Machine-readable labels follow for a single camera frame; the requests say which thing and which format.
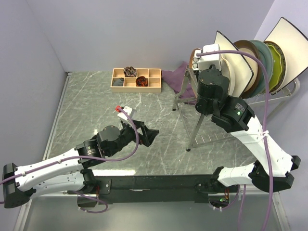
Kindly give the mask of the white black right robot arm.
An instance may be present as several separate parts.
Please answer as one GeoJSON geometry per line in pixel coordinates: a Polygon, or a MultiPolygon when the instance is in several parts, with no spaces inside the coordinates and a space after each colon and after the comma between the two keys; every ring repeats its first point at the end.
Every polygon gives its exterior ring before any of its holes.
{"type": "Polygon", "coordinates": [[[242,167],[218,167],[212,177],[213,190],[233,185],[254,185],[264,192],[290,189],[301,159],[286,153],[265,131],[252,108],[241,98],[228,95],[230,80],[214,66],[198,75],[196,110],[239,140],[256,158],[242,167]]]}

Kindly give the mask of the floral patterned round plate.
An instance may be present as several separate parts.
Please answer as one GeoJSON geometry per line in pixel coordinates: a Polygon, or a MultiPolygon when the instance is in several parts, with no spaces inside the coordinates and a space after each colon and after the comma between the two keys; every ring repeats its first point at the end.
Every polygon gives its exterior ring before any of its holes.
{"type": "Polygon", "coordinates": [[[198,71],[198,61],[199,61],[199,57],[197,56],[197,54],[201,53],[202,49],[200,48],[195,48],[190,55],[190,60],[189,60],[189,65],[188,67],[190,69],[192,69],[193,71],[198,71]]]}

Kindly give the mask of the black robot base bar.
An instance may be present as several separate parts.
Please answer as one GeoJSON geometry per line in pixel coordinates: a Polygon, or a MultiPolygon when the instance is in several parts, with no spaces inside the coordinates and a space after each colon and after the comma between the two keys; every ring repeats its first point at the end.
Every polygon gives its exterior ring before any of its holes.
{"type": "Polygon", "coordinates": [[[96,176],[90,191],[108,204],[186,202],[208,203],[210,194],[235,193],[238,186],[223,186],[211,175],[96,176]]]}

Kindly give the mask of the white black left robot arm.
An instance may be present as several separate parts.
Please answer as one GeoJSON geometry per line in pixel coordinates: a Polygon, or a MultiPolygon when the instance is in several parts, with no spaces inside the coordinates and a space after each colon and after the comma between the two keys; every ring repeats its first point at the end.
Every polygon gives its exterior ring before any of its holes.
{"type": "Polygon", "coordinates": [[[133,125],[122,122],[122,129],[106,126],[91,139],[56,157],[27,166],[14,163],[3,167],[2,182],[5,208],[26,204],[40,195],[59,191],[91,193],[98,184],[91,167],[113,162],[114,154],[134,142],[149,147],[159,134],[142,121],[133,125]]]}

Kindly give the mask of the cream divided plate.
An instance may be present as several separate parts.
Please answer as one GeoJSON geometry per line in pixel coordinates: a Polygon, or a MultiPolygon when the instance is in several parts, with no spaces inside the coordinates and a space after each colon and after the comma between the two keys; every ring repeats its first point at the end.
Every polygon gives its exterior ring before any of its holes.
{"type": "Polygon", "coordinates": [[[221,63],[221,73],[223,76],[229,79],[228,95],[233,96],[235,93],[235,71],[231,63],[224,57],[223,54],[220,55],[221,63]]]}

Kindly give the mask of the white square plate black rim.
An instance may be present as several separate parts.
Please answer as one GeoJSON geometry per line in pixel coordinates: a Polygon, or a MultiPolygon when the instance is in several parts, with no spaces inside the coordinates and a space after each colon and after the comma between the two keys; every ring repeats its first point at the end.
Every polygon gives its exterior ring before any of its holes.
{"type": "MultiPolygon", "coordinates": [[[[219,45],[220,50],[238,50],[234,43],[220,31],[216,32],[214,43],[219,45]]],[[[223,55],[235,72],[235,88],[232,95],[240,97],[254,75],[253,69],[241,54],[224,53],[223,55]]]]}

